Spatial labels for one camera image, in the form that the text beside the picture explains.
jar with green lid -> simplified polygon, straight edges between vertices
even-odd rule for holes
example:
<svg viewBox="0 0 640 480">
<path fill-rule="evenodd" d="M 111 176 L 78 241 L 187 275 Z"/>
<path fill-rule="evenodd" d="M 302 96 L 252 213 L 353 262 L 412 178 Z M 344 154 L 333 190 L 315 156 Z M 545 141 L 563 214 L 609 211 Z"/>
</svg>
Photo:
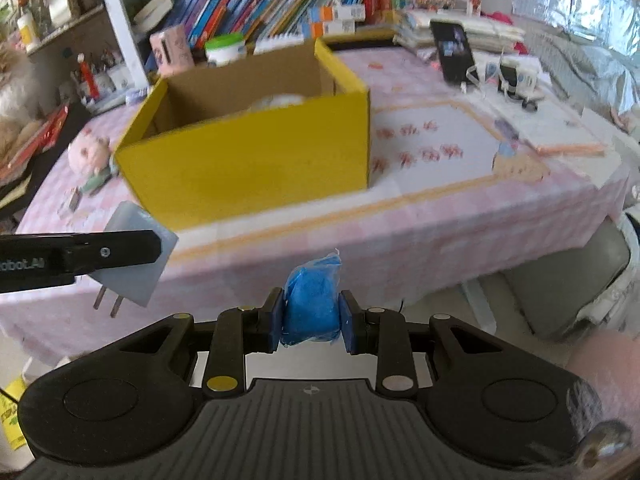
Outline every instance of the jar with green lid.
<svg viewBox="0 0 640 480">
<path fill-rule="evenodd" d="M 207 61 L 213 66 L 224 66 L 246 57 L 244 37 L 240 32 L 211 38 L 204 44 L 204 50 L 207 53 Z"/>
</svg>

orange border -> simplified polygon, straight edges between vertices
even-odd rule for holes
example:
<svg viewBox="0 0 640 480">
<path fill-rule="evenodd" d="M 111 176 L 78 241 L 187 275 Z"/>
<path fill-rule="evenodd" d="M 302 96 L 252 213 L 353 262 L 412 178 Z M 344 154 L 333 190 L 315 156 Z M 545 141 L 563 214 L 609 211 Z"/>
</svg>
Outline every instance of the orange border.
<svg viewBox="0 0 640 480">
<path fill-rule="evenodd" d="M 414 103 L 414 104 L 402 105 L 402 106 L 372 108 L 371 113 L 377 114 L 383 111 L 406 110 L 406 109 L 412 109 L 412 108 L 427 108 L 427 107 L 446 106 L 446 105 L 451 106 L 453 108 L 460 108 L 464 113 L 470 115 L 473 119 L 475 119 L 483 128 L 485 128 L 493 137 L 495 137 L 495 139 L 500 141 L 504 140 L 504 137 L 500 134 L 500 132 L 498 132 L 498 130 L 495 129 L 491 121 L 477 114 L 471 108 L 471 106 L 459 101 L 430 101 L 425 103 Z M 170 258 L 170 262 L 174 263 L 174 262 L 181 262 L 185 260 L 191 260 L 199 256 L 207 256 L 213 252 L 228 250 L 238 245 L 243 245 L 250 242 L 257 242 L 264 238 L 278 237 L 283 234 L 290 234 L 293 232 L 308 230 L 310 228 L 317 228 L 320 226 L 333 224 L 333 223 L 344 221 L 347 219 L 351 220 L 355 218 L 361 218 L 363 216 L 368 216 L 372 213 L 380 213 L 380 212 L 388 211 L 389 209 L 393 209 L 396 206 L 401 205 L 403 203 L 416 203 L 416 202 L 422 202 L 423 200 L 435 200 L 437 198 L 442 198 L 444 196 L 453 194 L 455 192 L 460 192 L 462 190 L 467 190 L 467 189 L 471 189 L 471 188 L 482 186 L 482 185 L 494 184 L 495 182 L 498 182 L 500 180 L 501 178 L 496 175 L 488 175 L 488 176 L 476 178 L 473 180 L 457 182 L 455 184 L 450 184 L 449 186 L 442 186 L 442 187 L 437 187 L 433 189 L 417 191 L 415 193 L 409 193 L 396 198 L 390 198 L 388 200 L 376 202 L 374 204 L 367 204 L 360 207 L 356 207 L 354 209 L 337 211 L 337 212 L 329 213 L 324 216 L 318 216 L 315 218 L 299 220 L 297 222 L 293 222 L 287 225 L 270 227 L 270 228 L 263 229 L 261 231 L 251 232 L 244 235 L 238 235 L 233 238 L 217 240 L 215 242 L 211 242 L 201 247 L 187 249 L 183 253 L 174 253 L 174 255 L 172 255 Z"/>
</svg>

green lid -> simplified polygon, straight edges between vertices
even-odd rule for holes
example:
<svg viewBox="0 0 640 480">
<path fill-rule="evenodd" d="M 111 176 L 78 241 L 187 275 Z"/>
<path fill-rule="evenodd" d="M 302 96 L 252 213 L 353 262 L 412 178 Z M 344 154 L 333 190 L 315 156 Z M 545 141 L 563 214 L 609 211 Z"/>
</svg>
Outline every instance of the green lid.
<svg viewBox="0 0 640 480">
<path fill-rule="evenodd" d="M 242 33 L 232 32 L 231 34 L 223 34 L 222 36 L 211 38 L 209 41 L 207 41 L 207 43 L 204 44 L 204 48 L 206 50 L 224 48 L 236 43 L 241 43 L 242 41 L 244 41 L 244 36 L 242 35 Z"/>
</svg>

smartphone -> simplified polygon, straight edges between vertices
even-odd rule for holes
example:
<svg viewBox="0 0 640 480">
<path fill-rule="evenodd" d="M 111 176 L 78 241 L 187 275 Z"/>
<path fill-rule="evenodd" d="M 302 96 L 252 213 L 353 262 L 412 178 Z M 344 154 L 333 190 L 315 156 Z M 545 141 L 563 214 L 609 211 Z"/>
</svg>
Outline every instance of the smartphone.
<svg viewBox="0 0 640 480">
<path fill-rule="evenodd" d="M 466 72 L 475 66 L 476 62 L 464 27 L 459 23 L 437 20 L 431 20 L 430 27 L 438 49 L 444 81 L 455 85 L 460 85 L 462 82 L 471 83 Z M 471 72 L 471 75 L 478 79 L 476 69 Z"/>
</svg>

ribbed black surface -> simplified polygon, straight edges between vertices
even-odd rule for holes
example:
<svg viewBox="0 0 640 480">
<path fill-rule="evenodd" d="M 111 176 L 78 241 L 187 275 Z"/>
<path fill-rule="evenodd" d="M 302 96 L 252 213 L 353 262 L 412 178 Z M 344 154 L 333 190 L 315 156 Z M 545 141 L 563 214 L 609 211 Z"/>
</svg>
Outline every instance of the ribbed black surface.
<svg viewBox="0 0 640 480">
<path fill-rule="evenodd" d="M 239 399 L 208 402 L 153 456 L 80 468 L 39 459 L 21 480 L 513 480 L 548 478 L 479 465 L 446 447 L 410 402 L 364 380 L 258 380 Z"/>
</svg>

